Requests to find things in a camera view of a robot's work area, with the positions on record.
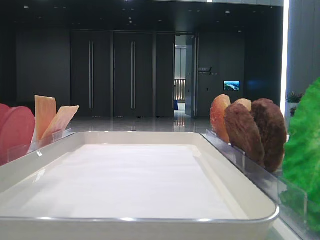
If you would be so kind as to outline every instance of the ceiling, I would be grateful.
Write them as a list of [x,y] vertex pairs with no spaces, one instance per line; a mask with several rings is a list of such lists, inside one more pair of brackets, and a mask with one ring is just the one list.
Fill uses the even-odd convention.
[[26,27],[164,32],[245,31],[266,24],[281,25],[282,19],[282,7],[245,4],[145,0],[0,1],[1,23]]

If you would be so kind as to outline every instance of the open doorway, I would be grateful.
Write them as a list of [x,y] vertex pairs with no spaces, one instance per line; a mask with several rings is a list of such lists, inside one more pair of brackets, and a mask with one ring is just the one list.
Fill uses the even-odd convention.
[[192,82],[193,82],[193,35],[175,36],[174,53],[174,115],[191,117]]

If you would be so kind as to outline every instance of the potted plant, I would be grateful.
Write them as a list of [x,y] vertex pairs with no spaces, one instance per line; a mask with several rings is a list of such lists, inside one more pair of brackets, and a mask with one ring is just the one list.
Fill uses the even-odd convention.
[[289,127],[290,118],[295,115],[295,111],[300,103],[303,93],[296,94],[293,91],[286,96],[286,105],[285,105],[285,123],[286,127]]

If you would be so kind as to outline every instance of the light strip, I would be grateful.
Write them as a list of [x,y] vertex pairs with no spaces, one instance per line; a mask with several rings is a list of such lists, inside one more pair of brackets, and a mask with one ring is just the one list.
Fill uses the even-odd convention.
[[289,5],[290,5],[290,0],[284,0],[284,6],[283,6],[283,38],[282,38],[281,102],[280,102],[280,108],[281,108],[281,112],[282,112],[283,116],[285,116],[285,114],[286,114]]

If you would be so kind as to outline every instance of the white tray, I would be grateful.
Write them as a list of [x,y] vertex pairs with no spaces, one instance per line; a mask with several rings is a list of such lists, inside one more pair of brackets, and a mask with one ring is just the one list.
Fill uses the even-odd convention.
[[278,214],[197,133],[76,133],[0,167],[4,240],[263,240]]

